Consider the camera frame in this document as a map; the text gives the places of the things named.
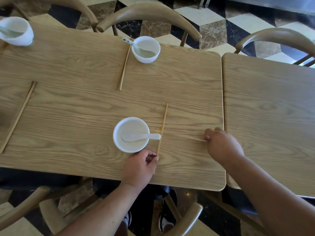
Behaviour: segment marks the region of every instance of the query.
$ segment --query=shoe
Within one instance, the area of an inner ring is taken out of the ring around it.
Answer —
[[[123,221],[127,224],[127,227],[129,227],[132,221],[132,215],[130,211],[128,211],[128,213],[125,215]]]
[[[174,189],[171,189],[169,191],[169,195],[172,198],[172,200],[174,201],[176,207],[177,207],[177,195],[176,195],[176,191]],[[176,220],[171,212],[171,210],[169,209],[169,207],[167,206],[165,200],[163,200],[163,210],[162,210],[162,214],[159,218],[158,221],[158,227],[159,229],[163,232],[163,229],[165,227],[165,225],[167,224],[171,224],[171,225],[175,225]]]

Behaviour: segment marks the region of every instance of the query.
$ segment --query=ceramic spoon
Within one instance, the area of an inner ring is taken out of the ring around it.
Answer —
[[[0,26],[0,31],[5,34],[6,36],[10,37],[10,38],[16,38],[20,35],[23,34],[23,32],[20,31],[14,31],[14,30],[9,30],[3,26]]]
[[[151,58],[155,56],[155,53],[153,51],[144,50],[141,49],[139,46],[137,46],[135,43],[133,43],[131,40],[123,38],[124,42],[127,42],[128,44],[132,45],[134,47],[135,52],[137,55],[143,57],[143,58]]]
[[[140,139],[160,140],[161,135],[159,133],[142,134],[136,131],[123,131],[121,138],[126,142],[134,142]]]

